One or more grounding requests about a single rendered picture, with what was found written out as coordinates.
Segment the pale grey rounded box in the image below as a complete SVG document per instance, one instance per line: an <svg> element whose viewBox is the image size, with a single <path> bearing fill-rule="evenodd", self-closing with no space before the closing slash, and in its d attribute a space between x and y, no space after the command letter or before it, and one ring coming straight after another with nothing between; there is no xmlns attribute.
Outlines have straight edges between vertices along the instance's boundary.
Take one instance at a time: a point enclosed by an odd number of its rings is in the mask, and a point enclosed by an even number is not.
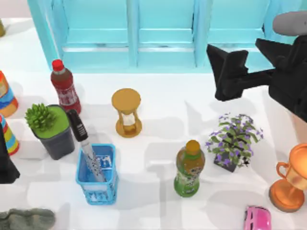
<svg viewBox="0 0 307 230"><path fill-rule="evenodd" d="M291 11L279 14L274 18L272 28L280 35L307 35L307 11Z"/></svg>

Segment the purple flower plant pot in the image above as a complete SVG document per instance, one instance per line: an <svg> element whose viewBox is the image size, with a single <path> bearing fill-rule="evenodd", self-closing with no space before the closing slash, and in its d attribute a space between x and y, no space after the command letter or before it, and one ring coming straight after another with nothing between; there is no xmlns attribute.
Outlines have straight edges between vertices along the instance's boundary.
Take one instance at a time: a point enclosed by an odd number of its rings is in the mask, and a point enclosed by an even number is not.
<svg viewBox="0 0 307 230"><path fill-rule="evenodd" d="M254 155L252 143L264 138L263 129L246 114L231 116L225 113L218 118L219 130L209 135L205 146L215 155L214 164L233 173L237 167L248 166Z"/></svg>

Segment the light blue rack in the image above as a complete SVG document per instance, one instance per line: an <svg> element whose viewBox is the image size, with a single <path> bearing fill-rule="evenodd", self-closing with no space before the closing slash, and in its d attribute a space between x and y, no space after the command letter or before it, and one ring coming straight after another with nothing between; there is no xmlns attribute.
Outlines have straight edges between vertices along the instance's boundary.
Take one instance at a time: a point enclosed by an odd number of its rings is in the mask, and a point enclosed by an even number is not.
<svg viewBox="0 0 307 230"><path fill-rule="evenodd" d="M202 71L206 46L281 40L291 0L27 0L48 63L73 72Z"/></svg>

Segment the bronze trophy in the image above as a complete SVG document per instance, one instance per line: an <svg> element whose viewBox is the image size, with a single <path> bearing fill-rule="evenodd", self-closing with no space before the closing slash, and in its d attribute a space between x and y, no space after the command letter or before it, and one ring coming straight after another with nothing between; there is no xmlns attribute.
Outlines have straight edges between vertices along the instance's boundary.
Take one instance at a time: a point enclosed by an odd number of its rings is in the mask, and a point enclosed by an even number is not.
<svg viewBox="0 0 307 230"><path fill-rule="evenodd" d="M281 179L270 186L271 202L283 212L298 211L307 191L307 144L293 147L288 162L278 162L276 171Z"/></svg>

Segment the yellow wooden hourglass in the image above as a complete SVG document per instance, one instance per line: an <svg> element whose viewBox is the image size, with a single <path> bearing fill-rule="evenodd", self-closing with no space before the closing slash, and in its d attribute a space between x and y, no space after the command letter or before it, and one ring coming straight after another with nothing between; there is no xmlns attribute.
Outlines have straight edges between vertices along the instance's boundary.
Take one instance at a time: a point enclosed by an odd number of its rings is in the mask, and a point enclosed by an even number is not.
<svg viewBox="0 0 307 230"><path fill-rule="evenodd" d="M142 130L142 123L137 109L141 104L140 94L132 88L117 90L111 98L113 107L117 110L117 133L124 138L133 138Z"/></svg>

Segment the green bottle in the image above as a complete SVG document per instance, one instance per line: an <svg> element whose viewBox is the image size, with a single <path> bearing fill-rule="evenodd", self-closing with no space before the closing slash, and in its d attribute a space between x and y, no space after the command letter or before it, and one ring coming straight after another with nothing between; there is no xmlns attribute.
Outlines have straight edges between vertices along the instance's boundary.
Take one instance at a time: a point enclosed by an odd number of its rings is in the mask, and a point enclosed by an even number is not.
<svg viewBox="0 0 307 230"><path fill-rule="evenodd" d="M176 157L177 174L174 189L179 196L191 197L197 193L204 165L205 155L199 142L194 139L188 141Z"/></svg>

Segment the pink toy car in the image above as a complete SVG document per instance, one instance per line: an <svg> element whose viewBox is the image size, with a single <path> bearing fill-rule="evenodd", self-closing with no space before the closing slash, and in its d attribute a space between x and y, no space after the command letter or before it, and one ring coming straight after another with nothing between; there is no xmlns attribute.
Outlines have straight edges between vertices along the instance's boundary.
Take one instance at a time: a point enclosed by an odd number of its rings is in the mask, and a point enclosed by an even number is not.
<svg viewBox="0 0 307 230"><path fill-rule="evenodd" d="M261 206L247 206L243 230L272 230L270 211Z"/></svg>

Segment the red bottle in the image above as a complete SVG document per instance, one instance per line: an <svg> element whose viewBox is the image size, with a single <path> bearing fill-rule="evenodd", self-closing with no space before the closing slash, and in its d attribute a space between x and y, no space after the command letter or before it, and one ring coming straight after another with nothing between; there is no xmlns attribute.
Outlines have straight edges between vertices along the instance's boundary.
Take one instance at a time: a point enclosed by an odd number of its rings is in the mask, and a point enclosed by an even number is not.
<svg viewBox="0 0 307 230"><path fill-rule="evenodd" d="M73 74L67 69L61 59L52 61L51 82L57 92L59 105L66 111L74 109L79 114L81 104L74 87Z"/></svg>

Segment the blue plastic basket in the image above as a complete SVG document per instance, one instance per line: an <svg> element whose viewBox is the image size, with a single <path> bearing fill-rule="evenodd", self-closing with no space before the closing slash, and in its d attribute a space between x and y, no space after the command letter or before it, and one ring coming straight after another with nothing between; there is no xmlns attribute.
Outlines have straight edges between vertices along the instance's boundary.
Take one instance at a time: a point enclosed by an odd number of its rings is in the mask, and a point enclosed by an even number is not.
<svg viewBox="0 0 307 230"><path fill-rule="evenodd" d="M93 144L96 159L100 163L106 182L97 182L88 169L82 149L79 150L76 183L82 188L90 205L111 205L117 198L118 174L116 148L112 144Z"/></svg>

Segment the green succulent in grey pot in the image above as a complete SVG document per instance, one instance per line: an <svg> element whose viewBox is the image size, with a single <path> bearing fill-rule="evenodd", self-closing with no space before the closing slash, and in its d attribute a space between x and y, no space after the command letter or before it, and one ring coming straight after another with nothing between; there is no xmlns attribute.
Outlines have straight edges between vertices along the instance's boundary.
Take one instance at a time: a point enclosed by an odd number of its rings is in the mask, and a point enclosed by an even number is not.
<svg viewBox="0 0 307 230"><path fill-rule="evenodd" d="M25 112L26 122L53 160L75 150L70 122L62 106L32 104Z"/></svg>

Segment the orange and blue can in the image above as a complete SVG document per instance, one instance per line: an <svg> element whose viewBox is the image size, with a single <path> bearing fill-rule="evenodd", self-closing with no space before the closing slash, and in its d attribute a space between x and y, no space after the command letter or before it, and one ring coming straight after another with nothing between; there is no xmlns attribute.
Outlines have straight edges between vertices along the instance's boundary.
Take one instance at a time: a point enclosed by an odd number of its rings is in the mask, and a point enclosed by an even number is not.
<svg viewBox="0 0 307 230"><path fill-rule="evenodd" d="M4 117L9 117L17 111L18 105L18 101L5 75L0 70L0 114Z"/></svg>

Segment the striped colourful can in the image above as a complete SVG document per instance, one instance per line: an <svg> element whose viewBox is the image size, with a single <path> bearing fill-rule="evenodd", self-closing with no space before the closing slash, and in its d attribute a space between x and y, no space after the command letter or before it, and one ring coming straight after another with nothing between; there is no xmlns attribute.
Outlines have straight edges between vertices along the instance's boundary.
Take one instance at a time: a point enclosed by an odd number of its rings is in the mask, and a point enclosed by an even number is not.
<svg viewBox="0 0 307 230"><path fill-rule="evenodd" d="M19 150L19 141L16 139L15 135L12 133L8 123L5 120L5 117L0 114L0 122L3 128L4 139L6 142L6 147L9 155L15 154Z"/></svg>

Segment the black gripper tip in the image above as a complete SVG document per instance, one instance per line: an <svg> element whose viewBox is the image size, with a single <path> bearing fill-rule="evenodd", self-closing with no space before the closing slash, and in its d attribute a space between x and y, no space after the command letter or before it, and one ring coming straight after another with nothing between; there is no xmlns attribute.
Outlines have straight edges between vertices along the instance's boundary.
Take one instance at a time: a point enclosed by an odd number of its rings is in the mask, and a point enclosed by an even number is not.
<svg viewBox="0 0 307 230"><path fill-rule="evenodd" d="M12 184L19 177L20 173L8 154L3 128L0 124L0 184Z"/></svg>

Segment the grey green cloth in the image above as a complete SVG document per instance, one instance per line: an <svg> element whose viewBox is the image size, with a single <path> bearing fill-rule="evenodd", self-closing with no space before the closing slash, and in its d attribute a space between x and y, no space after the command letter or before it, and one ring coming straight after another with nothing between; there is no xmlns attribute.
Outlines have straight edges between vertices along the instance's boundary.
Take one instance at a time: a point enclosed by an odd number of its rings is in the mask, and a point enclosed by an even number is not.
<svg viewBox="0 0 307 230"><path fill-rule="evenodd" d="M50 230L55 222L54 212L44 208L0 212L0 230Z"/></svg>

